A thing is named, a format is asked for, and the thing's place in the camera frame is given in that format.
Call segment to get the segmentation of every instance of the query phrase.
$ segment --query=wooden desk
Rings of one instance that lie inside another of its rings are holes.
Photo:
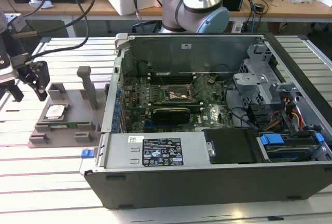
[[[86,0],[82,4],[83,9],[87,9],[92,0]],[[267,1],[269,11],[264,15],[262,21],[265,22],[332,22],[332,8],[321,2],[292,4],[287,0]],[[22,14],[30,12],[32,9],[28,4],[15,4],[15,9]],[[13,13],[14,10],[6,0],[0,0],[0,6],[5,13]],[[152,7],[141,10],[143,20],[161,20],[162,9]],[[240,11],[231,12],[231,21],[242,24],[250,14],[250,5],[244,1]],[[75,4],[58,3],[51,9],[41,10],[28,19],[34,20],[62,20],[65,24],[70,23],[77,16],[81,15],[80,10]],[[91,9],[89,20],[136,20],[135,15],[120,16],[108,0],[96,0]],[[76,37],[73,27],[68,29],[69,37]]]

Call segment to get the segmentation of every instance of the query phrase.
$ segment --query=metal bracket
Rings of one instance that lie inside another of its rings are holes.
[[[129,40],[132,40],[131,37],[128,36],[126,33],[119,33],[115,36],[115,47],[116,49],[124,49],[129,47]]]

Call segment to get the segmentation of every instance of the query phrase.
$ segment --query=processor chip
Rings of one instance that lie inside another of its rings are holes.
[[[63,115],[64,109],[64,105],[51,105],[47,110],[45,118],[59,119]]]
[[[186,85],[166,88],[165,95],[170,101],[191,100],[191,89]]]

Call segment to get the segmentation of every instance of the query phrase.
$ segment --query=gray post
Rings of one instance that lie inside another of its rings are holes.
[[[92,110],[97,110],[97,96],[95,92],[94,84],[90,79],[91,68],[89,66],[80,66],[77,70],[77,76],[83,81],[83,87],[88,95],[88,99]]]

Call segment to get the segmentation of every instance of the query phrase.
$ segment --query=label sticker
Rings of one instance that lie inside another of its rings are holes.
[[[145,167],[183,165],[181,139],[144,139],[142,164]]]
[[[191,49],[191,44],[181,44],[181,49]]]
[[[128,143],[142,143],[144,136],[129,136]]]

